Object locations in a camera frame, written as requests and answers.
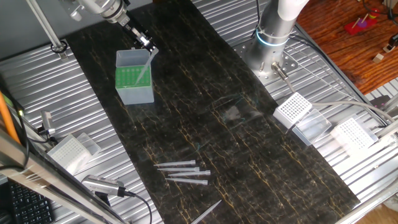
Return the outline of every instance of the cable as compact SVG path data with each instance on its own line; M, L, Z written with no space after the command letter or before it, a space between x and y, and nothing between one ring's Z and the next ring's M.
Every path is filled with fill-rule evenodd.
M365 4L365 0L362 1L362 5L363 5L363 7L364 7L368 12L374 12L374 13L378 13L378 14L382 14L382 15L387 15L386 12L377 12L377 11L375 11L375 10L372 10L372 9L368 8L368 7L366 6L366 4Z
M258 17L258 22L260 22L260 5L259 5L259 0L256 0L256 6L257 6L257 17Z
M259 0L256 0L256 6L257 6L257 18L258 18L258 21L257 21L256 27L254 28L254 31L251 34L250 38L253 38L254 34L256 33L257 27L260 24L260 5L259 5Z
M14 123L12 122L12 118L10 115L10 111L8 110L7 103L4 100L1 91L0 91L0 113L4 120L4 124L6 125L8 134L13 138L13 140L21 144L17 135L17 131L15 130Z
M295 90L292 86L292 84L290 83L290 81L288 79L285 80L286 84L289 86L289 88L292 90L292 92L295 93ZM311 104L313 106L335 106L335 105L343 105L343 104L349 104L349 105L358 105L358 106L362 106L365 108L369 108L370 110L373 110L375 112L380 113L381 115L383 115L386 119L388 119L389 121L391 121L392 123L394 122L394 119L388 115L386 112L380 110L377 107L374 107L372 105L369 105L367 103L362 103L362 102L357 102L357 101L336 101L336 102L324 102L324 103L314 103L311 102Z
M24 171L23 167L17 166L17 165L5 165L5 166L0 167L0 171L6 170L6 169L14 169L14 170L16 170L18 172Z
M5 100L4 100L4 97L3 97L2 93L0 92L0 108L1 108L1 114L2 114L2 117L3 117L4 123L6 123L6 119L10 119L11 120L12 128L13 128L13 131L15 132L15 135L16 135L16 137L14 137L13 139L14 140L17 139L18 140L17 142L19 144L21 144L20 139L25 138L24 139L25 140L24 144L25 144L25 148L26 148L25 161L24 161L24 164L23 164L22 167L21 166L16 166L16 165L5 165L5 166L0 167L0 170L15 169L15 170L21 172L21 171L23 171L26 168L26 165L27 165L27 163L29 161L29 138L27 137L26 128L25 128L25 124L24 124L24 120L22 118L22 115L21 115L20 111L17 108L18 104L16 103L16 101L14 99L11 98L10 100L12 101L12 104L15 107L17 116L19 118L19 122L21 124L21 128L22 128L22 135L21 136L18 136L18 134L17 134L17 131L16 131L15 125L14 125L14 121L15 120L12 119L12 117L11 117L11 115L9 113L7 104L6 104Z
M51 141L51 139L49 138L48 135L46 135L45 141L39 141L39 140L36 140L36 139L31 139L31 138L29 138L29 140L31 140L32 142L41 143L41 144L45 144L45 143L48 143L49 141Z
M26 127L24 124L24 119L22 118L22 115L20 113L20 111L15 108L17 111L17 115L18 115L18 119L19 122L21 124L21 128L22 128L22 135L25 137L25 147L26 147L26 153L25 153L25 162L24 162L24 166L23 168L26 168L27 162L29 161L29 138L27 137L27 133L26 133Z
M127 190L124 192L124 194L127 195L127 196L130 196L130 197L139 198L140 200L142 200L147 205L148 210L149 210L149 216L150 216L149 224L152 224L152 210L150 209L150 206L149 206L148 202L145 199L143 199L142 197L138 196L137 194L129 192Z
M390 4L388 5L388 15L387 18L391 20L396 26L398 26L398 22L396 21L396 15L392 12L392 0L389 2Z
M391 8L392 0L390 0L389 2L386 0L387 12L377 12L375 10L372 10L372 9L368 8L366 6L366 4L365 4L365 0L362 0L362 5L368 12L373 12L373 13L378 13L378 14L382 14L382 15L387 15L387 18L389 20L391 20L395 25L398 26L398 22L395 19L398 16L398 14L393 13L392 8Z
M318 47L316 47L314 44L312 44L311 41L309 41L308 39L306 39L306 38L304 38L304 37L302 37L302 36L300 36L300 35L293 35L293 36L290 36L289 38L294 39L294 40L296 40L296 41L299 41L300 43L305 44L305 45L311 47L313 50L316 50L316 51L329 63L329 65L330 65L333 69L335 69L335 71L338 72L338 67L336 67L335 64L334 64L332 61L329 60L329 58L327 57L327 55L326 55L325 53L323 53L322 50L320 50ZM364 98L362 98L361 95L358 95L358 97L359 97L361 100L364 101ZM380 122L381 122L382 124L388 125L388 124L380 117L380 115L379 115L378 113L375 113L374 111L371 111L371 112L374 113L374 114L380 119Z

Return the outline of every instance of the pipette tip box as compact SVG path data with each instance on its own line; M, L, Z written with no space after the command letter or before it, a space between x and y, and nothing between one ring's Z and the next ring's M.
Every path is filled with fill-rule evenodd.
M116 91L125 105L154 102L150 65L137 82L149 57L145 49L116 53Z

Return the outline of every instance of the white tube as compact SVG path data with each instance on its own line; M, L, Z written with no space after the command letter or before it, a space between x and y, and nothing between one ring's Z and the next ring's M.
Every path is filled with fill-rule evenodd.
M205 212L203 212L203 214L201 214L197 219L195 219L195 221L193 221L191 224L197 224L199 223L205 216L207 216L211 211L213 211L213 209L221 202L221 200L219 200L217 203L215 203L214 205L212 205L208 210L206 210Z
M178 172L198 172L199 171L199 167L190 167L190 168L161 168L158 169L161 171L178 171Z
M177 174L169 174L169 176L190 176L190 175L210 175L210 170L198 172L182 172Z
M172 180L176 182L184 182L189 184L203 184L207 185L207 180L192 180L192 179L183 179L183 178L166 178L166 180Z
M195 165L196 161L181 161L181 162L165 162L162 164L155 164L154 166L182 166L182 165Z

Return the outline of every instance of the wooden table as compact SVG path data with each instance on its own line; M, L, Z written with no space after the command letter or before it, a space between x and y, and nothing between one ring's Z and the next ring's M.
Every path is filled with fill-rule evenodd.
M384 9L377 0L366 2L369 8ZM387 54L382 49L398 32L386 15L380 15L377 24L356 35L344 30L344 25L366 13L362 2L356 0L310 0L298 17L298 23L363 94L398 77L398 50ZM378 53L384 59L376 64L372 59Z

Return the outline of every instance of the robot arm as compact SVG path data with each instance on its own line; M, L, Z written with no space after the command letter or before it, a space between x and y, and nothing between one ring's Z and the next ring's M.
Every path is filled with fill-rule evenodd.
M108 22L122 28L137 45L152 52L155 45L152 37L140 23L138 23L131 13L127 10L130 4L128 0L77 0L78 4L70 0L61 0L61 4L69 13L70 17L76 21L81 20L78 10L84 9L92 14L99 14Z

